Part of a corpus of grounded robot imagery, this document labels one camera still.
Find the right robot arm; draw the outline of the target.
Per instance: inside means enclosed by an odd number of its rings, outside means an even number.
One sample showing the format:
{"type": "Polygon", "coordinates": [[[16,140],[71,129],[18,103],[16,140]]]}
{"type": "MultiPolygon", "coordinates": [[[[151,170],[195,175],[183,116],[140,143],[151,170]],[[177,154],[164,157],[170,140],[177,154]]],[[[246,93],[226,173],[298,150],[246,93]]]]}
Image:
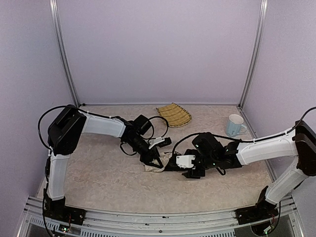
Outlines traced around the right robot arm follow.
{"type": "Polygon", "coordinates": [[[199,179],[212,168],[225,175],[227,169],[253,162],[294,157],[285,172],[262,190],[258,207],[276,206],[286,194],[316,174],[316,134],[303,120],[284,132],[251,141],[232,139],[226,146],[217,140],[218,135],[210,132],[193,136],[194,148],[183,155],[173,151],[166,171],[181,171],[186,178],[199,179]]]}

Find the aluminium corner post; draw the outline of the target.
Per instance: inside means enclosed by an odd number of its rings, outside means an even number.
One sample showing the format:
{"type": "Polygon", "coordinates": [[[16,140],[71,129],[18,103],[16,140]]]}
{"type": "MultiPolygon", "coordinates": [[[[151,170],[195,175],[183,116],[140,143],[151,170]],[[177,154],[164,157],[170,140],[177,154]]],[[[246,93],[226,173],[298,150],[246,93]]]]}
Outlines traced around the aluminium corner post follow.
{"type": "Polygon", "coordinates": [[[241,98],[238,104],[238,107],[241,110],[243,110],[243,108],[245,107],[246,100],[250,92],[251,83],[253,81],[257,59],[260,52],[261,41],[262,41],[262,37],[264,33],[264,25],[265,25],[266,16],[267,16],[268,2],[269,2],[268,0],[261,0],[254,46],[251,53],[250,64],[249,64],[247,75],[246,75],[246,81],[245,81],[241,98]]]}
{"type": "Polygon", "coordinates": [[[55,34],[57,38],[57,44],[58,44],[58,50],[62,62],[62,66],[64,69],[66,82],[70,91],[70,95],[72,98],[72,101],[76,107],[80,107],[81,103],[79,100],[79,96],[75,87],[75,83],[71,74],[69,60],[66,53],[66,48],[63,40],[63,34],[62,34],[62,27],[59,17],[59,9],[58,9],[58,2],[57,0],[50,0],[49,1],[50,6],[50,12],[52,16],[52,21],[55,29],[55,34]]]}

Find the right aluminium corner post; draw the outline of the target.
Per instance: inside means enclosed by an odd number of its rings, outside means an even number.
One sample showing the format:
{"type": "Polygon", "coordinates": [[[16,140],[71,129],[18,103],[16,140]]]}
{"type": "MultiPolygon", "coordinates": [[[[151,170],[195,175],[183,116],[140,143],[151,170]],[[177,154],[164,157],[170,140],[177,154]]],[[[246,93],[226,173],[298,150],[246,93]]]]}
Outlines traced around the right aluminium corner post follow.
{"type": "Polygon", "coordinates": [[[241,110],[243,110],[243,108],[245,107],[246,100],[250,92],[251,83],[253,81],[257,59],[260,52],[261,41],[262,41],[262,37],[264,33],[264,25],[265,25],[266,16],[267,16],[268,2],[269,2],[268,0],[261,0],[254,46],[251,53],[250,64],[249,64],[247,75],[246,75],[246,81],[245,81],[241,98],[238,104],[238,107],[241,110]]]}

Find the woven bamboo tray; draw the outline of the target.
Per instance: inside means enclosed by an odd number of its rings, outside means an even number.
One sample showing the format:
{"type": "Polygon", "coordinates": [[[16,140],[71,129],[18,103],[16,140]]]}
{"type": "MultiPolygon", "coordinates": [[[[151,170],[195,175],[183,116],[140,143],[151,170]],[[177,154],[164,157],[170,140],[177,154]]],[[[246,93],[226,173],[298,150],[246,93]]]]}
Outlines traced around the woven bamboo tray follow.
{"type": "Polygon", "coordinates": [[[158,114],[168,121],[169,127],[182,127],[192,121],[192,115],[176,103],[156,108],[158,114]]]}

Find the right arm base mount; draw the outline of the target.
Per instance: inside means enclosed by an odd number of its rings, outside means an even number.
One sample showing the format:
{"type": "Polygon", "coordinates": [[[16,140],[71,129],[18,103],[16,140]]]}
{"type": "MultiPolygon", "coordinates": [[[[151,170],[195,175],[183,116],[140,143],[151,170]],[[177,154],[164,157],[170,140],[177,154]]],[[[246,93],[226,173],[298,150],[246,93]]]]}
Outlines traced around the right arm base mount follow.
{"type": "Polygon", "coordinates": [[[248,224],[278,216],[276,204],[267,201],[260,201],[254,206],[239,208],[236,210],[239,225],[248,224]]]}

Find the light blue ceramic mug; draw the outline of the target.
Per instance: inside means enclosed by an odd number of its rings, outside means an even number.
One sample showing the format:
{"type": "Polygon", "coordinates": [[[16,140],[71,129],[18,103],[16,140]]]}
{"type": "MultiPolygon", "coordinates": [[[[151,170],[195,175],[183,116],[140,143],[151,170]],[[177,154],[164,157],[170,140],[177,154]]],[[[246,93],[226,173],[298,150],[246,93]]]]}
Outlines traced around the light blue ceramic mug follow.
{"type": "Polygon", "coordinates": [[[240,115],[229,115],[226,126],[226,134],[231,138],[245,134],[248,131],[248,128],[243,123],[244,119],[240,115]]]}

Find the aluminium front rail frame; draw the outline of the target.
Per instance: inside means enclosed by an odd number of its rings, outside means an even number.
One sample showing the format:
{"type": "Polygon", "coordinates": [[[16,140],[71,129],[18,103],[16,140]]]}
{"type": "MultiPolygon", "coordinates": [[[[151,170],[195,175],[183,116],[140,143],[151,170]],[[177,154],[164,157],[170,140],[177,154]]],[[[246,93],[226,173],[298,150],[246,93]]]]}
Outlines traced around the aluminium front rail frame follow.
{"type": "Polygon", "coordinates": [[[82,225],[71,224],[66,233],[58,228],[65,222],[42,218],[42,199],[28,197],[17,237],[25,237],[32,227],[55,230],[65,237],[234,237],[236,230],[247,228],[251,232],[254,225],[263,220],[239,224],[236,209],[189,212],[189,213],[133,213],[86,208],[82,225]]]}

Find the left aluminium corner post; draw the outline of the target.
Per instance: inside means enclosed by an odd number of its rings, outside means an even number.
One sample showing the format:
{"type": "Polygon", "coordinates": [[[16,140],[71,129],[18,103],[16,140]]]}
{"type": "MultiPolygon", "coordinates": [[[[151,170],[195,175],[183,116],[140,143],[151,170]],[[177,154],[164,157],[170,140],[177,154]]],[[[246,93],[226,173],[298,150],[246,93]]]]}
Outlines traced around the left aluminium corner post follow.
{"type": "Polygon", "coordinates": [[[58,2],[57,0],[50,0],[49,1],[50,6],[50,12],[52,16],[52,21],[55,29],[55,34],[57,38],[57,44],[58,44],[58,50],[62,62],[62,66],[64,69],[66,82],[70,91],[70,95],[72,98],[72,101],[76,107],[80,107],[81,103],[79,100],[79,96],[75,87],[75,83],[71,74],[69,60],[66,53],[66,48],[63,40],[63,34],[62,34],[62,27],[59,17],[59,9],[58,9],[58,2]]]}

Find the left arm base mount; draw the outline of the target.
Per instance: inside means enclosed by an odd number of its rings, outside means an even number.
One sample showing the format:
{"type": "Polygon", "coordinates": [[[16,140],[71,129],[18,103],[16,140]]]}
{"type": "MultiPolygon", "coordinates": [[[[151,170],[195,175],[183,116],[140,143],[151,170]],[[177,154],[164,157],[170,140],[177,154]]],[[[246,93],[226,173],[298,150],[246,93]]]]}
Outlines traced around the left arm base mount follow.
{"type": "Polygon", "coordinates": [[[44,216],[65,223],[83,225],[86,210],[65,205],[65,199],[44,202],[44,216]]]}

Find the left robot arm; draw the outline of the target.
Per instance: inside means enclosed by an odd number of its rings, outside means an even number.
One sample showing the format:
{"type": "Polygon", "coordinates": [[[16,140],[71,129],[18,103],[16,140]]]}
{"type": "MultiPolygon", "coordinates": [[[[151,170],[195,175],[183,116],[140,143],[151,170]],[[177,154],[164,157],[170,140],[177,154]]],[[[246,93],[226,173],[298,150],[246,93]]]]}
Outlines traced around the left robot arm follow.
{"type": "Polygon", "coordinates": [[[48,159],[45,167],[47,201],[64,203],[64,183],[68,160],[77,148],[82,134],[99,134],[119,138],[128,144],[140,161],[151,167],[163,168],[157,144],[149,144],[143,135],[152,124],[140,115],[127,121],[119,116],[103,116],[83,111],[73,105],[60,106],[61,113],[48,127],[48,159]]]}

